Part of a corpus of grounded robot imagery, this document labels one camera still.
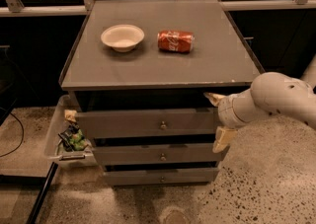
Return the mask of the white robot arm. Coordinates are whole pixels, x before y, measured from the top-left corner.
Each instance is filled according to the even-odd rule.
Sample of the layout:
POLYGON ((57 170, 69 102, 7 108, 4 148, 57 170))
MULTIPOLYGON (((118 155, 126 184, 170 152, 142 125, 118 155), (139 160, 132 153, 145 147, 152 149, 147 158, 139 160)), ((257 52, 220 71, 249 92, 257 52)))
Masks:
POLYGON ((228 96, 205 92, 217 107, 222 126, 218 126, 212 151, 222 152, 239 128, 255 120, 285 115, 316 129, 316 56, 300 79, 266 72, 254 79, 246 91, 228 96))

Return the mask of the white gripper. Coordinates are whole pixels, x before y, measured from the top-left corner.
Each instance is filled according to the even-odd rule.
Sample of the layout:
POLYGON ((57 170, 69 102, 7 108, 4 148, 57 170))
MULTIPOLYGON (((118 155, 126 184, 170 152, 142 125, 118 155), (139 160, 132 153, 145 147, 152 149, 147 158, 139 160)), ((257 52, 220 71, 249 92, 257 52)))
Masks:
POLYGON ((250 93, 242 92, 225 97, 224 95, 205 92, 204 96, 213 106, 219 106, 219 119, 225 126, 227 126, 218 126, 216 128, 212 151, 214 153, 219 153, 222 152, 237 135, 236 129, 250 122, 250 93))

